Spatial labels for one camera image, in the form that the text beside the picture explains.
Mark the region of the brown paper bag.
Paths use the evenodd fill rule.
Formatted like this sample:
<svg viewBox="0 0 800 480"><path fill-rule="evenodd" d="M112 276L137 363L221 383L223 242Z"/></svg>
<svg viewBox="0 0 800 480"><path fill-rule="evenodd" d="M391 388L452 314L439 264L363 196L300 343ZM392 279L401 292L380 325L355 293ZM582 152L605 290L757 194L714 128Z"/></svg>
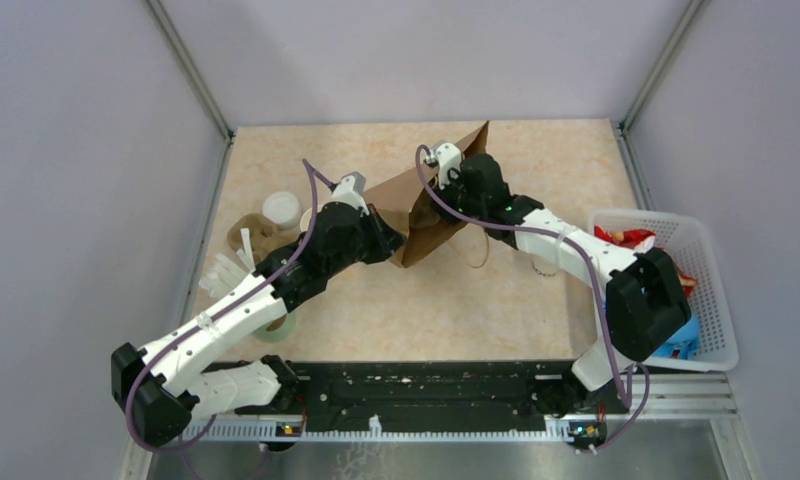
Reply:
<svg viewBox="0 0 800 480"><path fill-rule="evenodd" d="M439 216L414 166L367 188L364 199L389 227L406 237L389 259L398 268L419 263L465 227L461 220Z"/></svg>

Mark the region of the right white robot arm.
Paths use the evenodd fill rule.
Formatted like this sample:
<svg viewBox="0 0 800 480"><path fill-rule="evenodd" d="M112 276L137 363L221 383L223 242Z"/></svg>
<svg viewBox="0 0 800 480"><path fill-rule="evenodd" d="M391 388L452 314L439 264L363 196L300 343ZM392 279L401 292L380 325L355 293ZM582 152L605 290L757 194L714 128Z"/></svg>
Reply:
<svg viewBox="0 0 800 480"><path fill-rule="evenodd" d="M671 256L602 240L562 220L541 202L510 191L499 163L488 154L447 159L421 146L415 169L424 191L446 220L471 223L513 249L548 261L588 285L600 337L571 366L562 385L565 404L588 412L612 384L632 404L634 369L691 318Z"/></svg>

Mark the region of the white paper coffee cup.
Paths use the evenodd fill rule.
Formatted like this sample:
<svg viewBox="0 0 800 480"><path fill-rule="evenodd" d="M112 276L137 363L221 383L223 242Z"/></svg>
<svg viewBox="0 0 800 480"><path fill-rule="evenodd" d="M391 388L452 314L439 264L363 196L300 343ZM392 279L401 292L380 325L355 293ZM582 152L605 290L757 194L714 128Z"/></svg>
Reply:
<svg viewBox="0 0 800 480"><path fill-rule="evenodd" d="M537 275L545 278L555 277L560 271L560 268L557 265L540 258L533 258L531 260L531 265L533 271Z"/></svg>

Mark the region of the brown cardboard cup carrier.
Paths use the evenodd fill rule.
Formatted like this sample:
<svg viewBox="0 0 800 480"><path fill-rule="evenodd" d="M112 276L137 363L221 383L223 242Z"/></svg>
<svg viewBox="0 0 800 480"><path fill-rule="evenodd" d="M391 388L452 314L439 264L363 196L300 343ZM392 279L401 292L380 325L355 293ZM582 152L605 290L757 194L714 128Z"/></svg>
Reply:
<svg viewBox="0 0 800 480"><path fill-rule="evenodd" d="M409 226L411 229L426 229L441 222L439 213L429 201L416 203L409 212Z"/></svg>

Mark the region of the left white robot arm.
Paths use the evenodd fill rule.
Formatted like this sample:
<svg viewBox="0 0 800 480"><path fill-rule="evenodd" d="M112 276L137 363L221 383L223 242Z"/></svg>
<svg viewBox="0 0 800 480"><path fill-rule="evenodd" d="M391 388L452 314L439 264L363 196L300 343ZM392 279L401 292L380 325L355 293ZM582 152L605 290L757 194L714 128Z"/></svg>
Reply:
<svg viewBox="0 0 800 480"><path fill-rule="evenodd" d="M169 451L195 418L243 406L290 410L296 377L280 360L215 371L210 365L247 335L324 292L343 270L384 262L406 241L374 206L330 202L309 231L269 253L213 306L158 340L116 348L112 396L133 440L150 451Z"/></svg>

